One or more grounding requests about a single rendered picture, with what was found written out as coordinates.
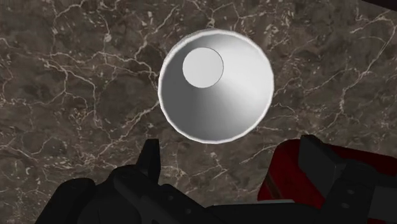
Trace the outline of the red box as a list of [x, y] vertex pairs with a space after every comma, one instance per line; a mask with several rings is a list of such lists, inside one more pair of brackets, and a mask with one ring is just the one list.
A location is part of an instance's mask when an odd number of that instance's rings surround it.
[[[397, 175], [397, 158], [326, 145], [341, 158], [365, 162], [381, 174]], [[299, 168], [299, 147], [300, 139], [287, 140], [276, 147], [258, 193], [259, 201], [276, 201], [286, 205], [286, 214], [276, 218], [279, 224], [313, 224], [325, 202], [325, 198]], [[367, 224], [388, 223], [369, 218]]]

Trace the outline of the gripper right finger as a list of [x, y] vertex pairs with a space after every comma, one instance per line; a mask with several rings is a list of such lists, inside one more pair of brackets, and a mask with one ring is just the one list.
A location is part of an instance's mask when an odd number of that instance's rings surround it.
[[298, 165], [325, 198], [313, 224], [397, 224], [397, 175], [341, 158], [313, 135], [300, 138]]

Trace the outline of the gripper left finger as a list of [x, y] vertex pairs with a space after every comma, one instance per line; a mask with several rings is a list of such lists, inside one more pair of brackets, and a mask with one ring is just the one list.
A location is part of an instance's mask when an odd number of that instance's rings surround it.
[[35, 224], [218, 224], [203, 206], [171, 185], [159, 185], [160, 144], [147, 139], [133, 165], [61, 183]]

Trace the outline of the white cup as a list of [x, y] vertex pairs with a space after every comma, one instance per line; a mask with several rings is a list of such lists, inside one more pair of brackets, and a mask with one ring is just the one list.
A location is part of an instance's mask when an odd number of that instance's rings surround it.
[[270, 61], [253, 40], [205, 29], [178, 41], [158, 76], [164, 117], [180, 134], [204, 144], [241, 138], [265, 117], [274, 94]]

